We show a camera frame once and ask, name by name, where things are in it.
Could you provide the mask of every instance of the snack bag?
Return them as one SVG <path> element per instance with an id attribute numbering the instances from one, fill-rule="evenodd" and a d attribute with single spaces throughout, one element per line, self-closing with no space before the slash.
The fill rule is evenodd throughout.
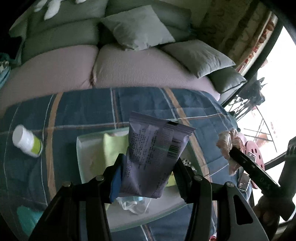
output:
<path id="1" fill-rule="evenodd" d="M 132 112 L 121 193 L 161 197 L 195 128 Z"/>

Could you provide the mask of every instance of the blue plaid blanket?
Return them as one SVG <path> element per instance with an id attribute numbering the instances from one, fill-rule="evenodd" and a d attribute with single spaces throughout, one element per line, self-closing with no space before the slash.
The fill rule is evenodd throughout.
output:
<path id="1" fill-rule="evenodd" d="M 229 176 L 228 162 L 216 147 L 218 134 L 232 128 L 231 119 L 206 92 L 109 88 L 29 100 L 2 111 L 0 119 L 0 212 L 20 239 L 27 237 L 18 221 L 17 207 L 44 210 L 63 181 L 81 183 L 75 145 L 77 136 L 126 127 L 131 111 L 195 127 L 189 141 L 204 177 L 214 183 L 237 183 L 237 176 Z M 12 132 L 18 124 L 43 141 L 44 149 L 39 158 L 32 158 L 13 145 Z M 112 236 L 114 240 L 125 240 L 125 237 L 127 240 L 183 240 L 190 212 L 188 205 L 167 217 L 112 233 Z M 216 214 L 217 208 L 213 205 L 212 234 Z"/>

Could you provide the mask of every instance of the curtain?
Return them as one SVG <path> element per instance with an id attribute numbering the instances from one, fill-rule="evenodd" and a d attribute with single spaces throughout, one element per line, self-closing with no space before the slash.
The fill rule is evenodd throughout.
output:
<path id="1" fill-rule="evenodd" d="M 253 47 L 253 44 L 251 44 L 248 51 L 246 51 L 246 54 L 247 54 L 249 52 L 249 50 L 251 50 L 250 54 L 245 58 L 245 60 L 239 66 L 237 66 L 237 71 L 239 73 L 244 75 L 244 73 L 246 73 L 246 71 L 254 63 L 254 60 L 256 60 L 256 58 L 258 57 L 258 55 L 260 54 L 260 52 L 262 51 L 262 49 L 265 46 L 265 45 L 263 45 L 263 43 L 268 41 L 268 39 L 270 38 L 272 31 L 274 30 L 276 22 L 277 22 L 277 17 L 274 14 L 271 14 L 271 16 L 267 22 L 267 25 L 263 29 L 263 32 L 260 35 L 259 39 L 257 40 L 255 46 Z"/>
<path id="2" fill-rule="evenodd" d="M 239 67 L 256 46 L 270 16 L 259 0 L 212 0 L 197 35 Z"/>

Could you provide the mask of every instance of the green label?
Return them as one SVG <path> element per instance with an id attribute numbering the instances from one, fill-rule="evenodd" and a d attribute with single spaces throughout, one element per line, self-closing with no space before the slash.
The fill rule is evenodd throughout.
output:
<path id="1" fill-rule="evenodd" d="M 34 144 L 31 152 L 38 155 L 40 150 L 41 150 L 41 142 L 36 136 L 34 136 Z"/>

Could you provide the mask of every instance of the gray pillow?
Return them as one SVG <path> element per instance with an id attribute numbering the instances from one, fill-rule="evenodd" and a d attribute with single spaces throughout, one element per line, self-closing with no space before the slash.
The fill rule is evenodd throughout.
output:
<path id="1" fill-rule="evenodd" d="M 226 55 L 200 40 L 168 44 L 162 50 L 176 58 L 197 78 L 235 65 Z"/>
<path id="2" fill-rule="evenodd" d="M 25 41 L 22 61 L 38 54 L 74 45 L 97 45 L 99 42 L 99 18 L 88 19 L 48 29 Z"/>
<path id="3" fill-rule="evenodd" d="M 106 16 L 151 5 L 160 21 L 182 30 L 190 28 L 191 10 L 159 0 L 108 0 Z"/>
<path id="4" fill-rule="evenodd" d="M 25 19 L 9 30 L 9 35 L 11 37 L 18 37 L 18 36 L 22 37 L 22 43 L 16 55 L 16 63 L 11 64 L 12 68 L 22 65 L 22 47 L 27 38 L 27 26 L 28 26 L 28 20 Z"/>
<path id="5" fill-rule="evenodd" d="M 114 38 L 112 32 L 107 29 L 105 26 L 100 28 L 100 44 L 106 45 L 111 43 L 116 43 L 116 39 Z M 178 28 L 174 28 L 171 26 L 166 26 L 170 34 L 173 36 L 176 42 L 182 42 L 187 40 L 196 39 L 196 36 L 189 31 L 181 30 Z"/>
<path id="6" fill-rule="evenodd" d="M 66 23 L 73 23 L 90 18 L 103 18 L 108 0 L 87 0 L 76 4 L 74 0 L 62 1 L 58 13 L 44 20 L 47 7 L 31 14 L 28 21 L 28 37 Z"/>
<path id="7" fill-rule="evenodd" d="M 231 89 L 237 90 L 247 82 L 246 79 L 233 67 L 219 69 L 210 73 L 208 77 L 220 94 Z"/>
<path id="8" fill-rule="evenodd" d="M 120 45 L 134 50 L 175 42 L 150 5 L 110 15 L 101 22 Z"/>

